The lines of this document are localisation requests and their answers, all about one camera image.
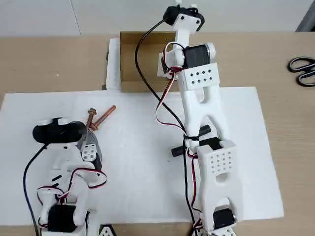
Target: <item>white wall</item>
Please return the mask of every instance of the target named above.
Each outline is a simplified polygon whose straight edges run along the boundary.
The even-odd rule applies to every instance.
[[[197,4],[206,19],[202,31],[295,31],[313,2],[184,0],[184,5],[189,6],[190,1]],[[0,36],[146,30],[173,3],[174,0],[0,0]],[[170,28],[164,24],[159,29]]]
[[[0,36],[80,35],[70,0],[0,0]]]

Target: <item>copper screw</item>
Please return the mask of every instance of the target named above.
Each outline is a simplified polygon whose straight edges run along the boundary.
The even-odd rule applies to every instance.
[[[110,109],[108,109],[107,112],[105,112],[104,115],[102,115],[95,123],[90,124],[90,128],[95,131],[98,130],[98,126],[110,115],[112,112],[116,109],[116,106],[112,106]]]
[[[88,110],[89,117],[87,121],[87,127],[89,127],[92,124],[93,116],[96,115],[96,110],[94,108],[90,108]]]

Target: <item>wooden table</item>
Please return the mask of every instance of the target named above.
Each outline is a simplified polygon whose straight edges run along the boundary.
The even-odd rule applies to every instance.
[[[111,37],[0,39],[0,99],[5,92],[101,89]],[[311,235],[315,227],[315,88],[298,86],[286,64],[296,56],[315,58],[315,33],[200,33],[191,42],[214,43],[222,86],[257,87],[266,121],[285,216],[242,222],[236,227],[237,235]],[[185,235],[189,224],[114,228],[118,236],[175,236]],[[2,226],[0,235],[34,233],[30,226]]]

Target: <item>cardboard box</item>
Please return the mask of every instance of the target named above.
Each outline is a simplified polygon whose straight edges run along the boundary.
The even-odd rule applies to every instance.
[[[120,60],[122,92],[149,92],[134,63],[135,48],[145,32],[122,31],[120,33]],[[175,32],[154,31],[141,44],[138,53],[139,66],[148,83],[156,92],[163,92],[169,79],[158,77],[158,54],[168,42],[175,41]],[[171,91],[178,91],[174,82]]]

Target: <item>scissors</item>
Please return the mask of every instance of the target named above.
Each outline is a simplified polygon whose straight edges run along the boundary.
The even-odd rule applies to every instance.
[[[303,62],[308,62],[306,65],[302,65],[300,67],[293,67],[293,64],[297,61],[303,61]],[[287,65],[287,69],[290,72],[296,73],[296,72],[301,72],[304,71],[305,73],[299,75],[296,77],[296,82],[300,86],[304,87],[314,87],[315,86],[315,81],[313,83],[306,83],[303,80],[307,77],[311,77],[312,75],[315,76],[315,59],[311,57],[297,57],[293,58]]]

